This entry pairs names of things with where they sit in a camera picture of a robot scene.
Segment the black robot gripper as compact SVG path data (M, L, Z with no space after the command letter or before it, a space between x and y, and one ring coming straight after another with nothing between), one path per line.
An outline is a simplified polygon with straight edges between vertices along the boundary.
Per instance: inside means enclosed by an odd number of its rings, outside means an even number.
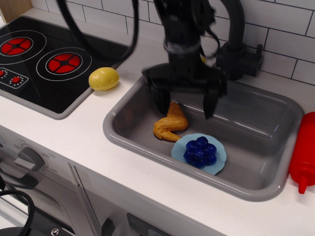
M162 114L170 106L170 92L203 93L205 119L213 116L218 97L227 93L226 78L218 69L207 66L198 52L168 55L169 62L142 71L153 100Z

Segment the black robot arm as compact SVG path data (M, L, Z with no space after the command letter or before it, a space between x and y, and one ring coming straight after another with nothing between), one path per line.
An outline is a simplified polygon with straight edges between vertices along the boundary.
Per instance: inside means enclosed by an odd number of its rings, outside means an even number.
M218 98L226 94L226 78L202 61L201 35L211 32L214 10L206 0L157 0L155 7L164 27L168 62L143 70L155 104L168 112L170 93L203 94L205 118L213 115Z

